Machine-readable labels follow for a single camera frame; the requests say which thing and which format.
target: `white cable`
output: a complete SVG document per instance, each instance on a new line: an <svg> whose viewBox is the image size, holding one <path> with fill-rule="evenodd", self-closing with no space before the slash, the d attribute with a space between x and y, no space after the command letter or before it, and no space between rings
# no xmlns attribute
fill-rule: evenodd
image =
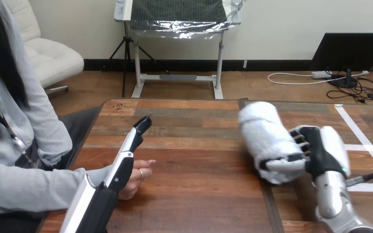
<svg viewBox="0 0 373 233"><path fill-rule="evenodd" d="M272 75L276 75L276 74L284 74L284 75L292 75L292 76L300 76L300 77L312 77L312 75L300 75L300 74L289 74L289 73L273 73L273 74L268 75L268 81L270 81L271 83L276 83L276 84L285 84L285 85L309 85L309 84L326 83L326 82L330 82L330 81L335 81L335 80L340 80L340 79L345 79L345 78L346 78L346 77L342 77L342 78L330 79L330 80L324 80L324 81L313 82L313 83L281 83L281 82L272 81L272 80L270 79L270 77L271 77ZM352 77L355 77L355 76L360 76L360 75L365 75L365 74L368 74L368 71L363 71L363 72L360 73L360 74L351 75L351 76L352 76Z"/></svg>

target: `wooden table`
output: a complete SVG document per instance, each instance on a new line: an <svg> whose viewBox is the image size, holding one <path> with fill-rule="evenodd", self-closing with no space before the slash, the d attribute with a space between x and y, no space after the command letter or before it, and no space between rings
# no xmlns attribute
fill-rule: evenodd
<svg viewBox="0 0 373 233"><path fill-rule="evenodd" d="M104 104L72 169L111 164L141 117L152 116L136 159L155 159L153 176L120 201L109 233L270 233L251 157L238 131L234 101L111 100ZM41 232L59 232L65 211Z"/></svg>
<svg viewBox="0 0 373 233"><path fill-rule="evenodd" d="M237 113L251 101L111 100L104 104L72 169L111 164L131 126L151 115L136 159L156 159L153 176L121 201L110 233L323 232L315 221L309 176L271 187L254 171L241 140ZM332 104L273 102L284 125L333 126L346 144L360 141ZM373 106L343 109L373 143ZM352 174L373 171L367 151L349 151ZM373 224L373 192L351 192L360 216ZM65 211L49 214L41 232L59 232Z"/></svg>

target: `white tape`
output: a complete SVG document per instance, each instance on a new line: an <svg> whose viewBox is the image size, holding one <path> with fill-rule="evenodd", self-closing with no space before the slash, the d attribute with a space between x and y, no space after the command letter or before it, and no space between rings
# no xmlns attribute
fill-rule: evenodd
<svg viewBox="0 0 373 233"><path fill-rule="evenodd" d="M348 187L350 192L373 192L373 183L359 183L352 187Z"/></svg>
<svg viewBox="0 0 373 233"><path fill-rule="evenodd" d="M345 123L347 123L347 125L353 131L353 133L358 138L358 140L362 143L363 146L365 146L365 148L368 150L370 155L373 157L373 144L368 140L368 138L361 131L361 129L359 129L359 127L355 124L355 122L352 120L350 115L348 115L348 113L345 111L342 105L335 105L335 109L344 119Z"/></svg>
<svg viewBox="0 0 373 233"><path fill-rule="evenodd" d="M365 145L351 145L345 144L345 149L349 151L373 151L373 146L365 146Z"/></svg>

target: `gray cardigan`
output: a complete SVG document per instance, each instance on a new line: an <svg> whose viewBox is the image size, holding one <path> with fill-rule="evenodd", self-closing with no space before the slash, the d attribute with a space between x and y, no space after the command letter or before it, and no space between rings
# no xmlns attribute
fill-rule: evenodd
<svg viewBox="0 0 373 233"><path fill-rule="evenodd" d="M71 138L35 77L17 23L4 0L0 0L0 12L30 106L29 109L19 108L0 80L0 112L23 143L30 145L35 139L41 160L53 165L71 150ZM108 167L91 171L80 168L52 172L16 167L15 161L21 153L2 125L0 130L3 135L0 139L0 213L68 208L85 173L89 174L93 183L98 184L108 172Z"/></svg>

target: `electrical outlet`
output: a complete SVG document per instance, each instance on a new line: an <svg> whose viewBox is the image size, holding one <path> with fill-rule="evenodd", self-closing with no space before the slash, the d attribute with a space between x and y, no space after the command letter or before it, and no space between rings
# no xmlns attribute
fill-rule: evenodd
<svg viewBox="0 0 373 233"><path fill-rule="evenodd" d="M330 73L332 74L331 71L317 71L317 72L312 72L312 77L314 79L325 79L325 78L331 78L331 75L330 74L327 74Z"/></svg>

